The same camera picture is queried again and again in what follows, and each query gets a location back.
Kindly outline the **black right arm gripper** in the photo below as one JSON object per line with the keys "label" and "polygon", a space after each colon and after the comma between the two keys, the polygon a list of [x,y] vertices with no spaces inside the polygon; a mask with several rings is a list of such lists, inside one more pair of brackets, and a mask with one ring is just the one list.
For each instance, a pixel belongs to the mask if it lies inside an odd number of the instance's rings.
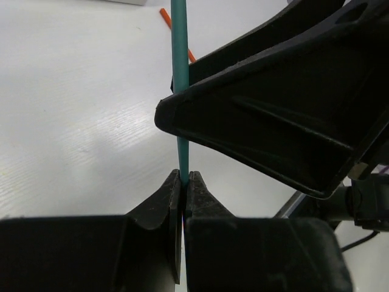
{"label": "black right arm gripper", "polygon": [[388,231],[388,125],[361,161],[367,166],[349,187],[334,192],[334,224],[353,221],[372,231]]}

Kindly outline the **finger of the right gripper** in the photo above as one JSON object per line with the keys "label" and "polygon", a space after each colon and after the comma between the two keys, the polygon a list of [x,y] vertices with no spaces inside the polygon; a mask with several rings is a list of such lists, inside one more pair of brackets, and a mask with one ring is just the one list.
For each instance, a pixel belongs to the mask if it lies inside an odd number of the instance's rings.
{"label": "finger of the right gripper", "polygon": [[154,121],[327,198],[355,165],[388,162],[387,67],[381,44],[277,46],[161,100]]}
{"label": "finger of the right gripper", "polygon": [[316,27],[330,28],[328,21],[340,16],[358,1],[292,1],[264,24],[200,58],[189,66],[189,91],[205,89],[208,81],[220,77],[226,85],[249,89],[284,91],[373,91],[374,75],[345,72],[328,60],[313,61],[305,52],[285,60],[277,58],[271,68],[261,68],[256,60],[284,49],[289,56],[297,48],[296,39],[309,43]]}

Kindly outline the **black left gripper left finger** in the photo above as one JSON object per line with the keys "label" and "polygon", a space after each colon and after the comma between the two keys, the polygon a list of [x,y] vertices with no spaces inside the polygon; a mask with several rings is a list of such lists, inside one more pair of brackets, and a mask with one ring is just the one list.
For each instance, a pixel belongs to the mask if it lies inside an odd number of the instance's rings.
{"label": "black left gripper left finger", "polygon": [[173,170],[124,215],[1,220],[1,290],[174,291],[180,192]]}

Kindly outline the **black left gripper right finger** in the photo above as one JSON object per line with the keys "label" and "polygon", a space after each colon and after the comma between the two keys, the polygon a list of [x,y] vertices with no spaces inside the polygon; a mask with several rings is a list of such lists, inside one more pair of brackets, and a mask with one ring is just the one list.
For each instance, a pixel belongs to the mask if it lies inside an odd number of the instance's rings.
{"label": "black left gripper right finger", "polygon": [[191,172],[184,215],[189,291],[352,291],[333,230],[316,218],[239,218]]}

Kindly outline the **teal chopstick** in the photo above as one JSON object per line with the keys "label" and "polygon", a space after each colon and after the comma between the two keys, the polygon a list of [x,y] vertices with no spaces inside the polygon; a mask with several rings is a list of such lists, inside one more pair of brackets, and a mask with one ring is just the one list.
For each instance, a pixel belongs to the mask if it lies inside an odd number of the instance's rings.
{"label": "teal chopstick", "polygon": [[[173,93],[178,94],[189,87],[187,6],[184,0],[171,0],[171,45],[173,68]],[[189,181],[189,142],[178,136],[177,151],[181,182]]]}

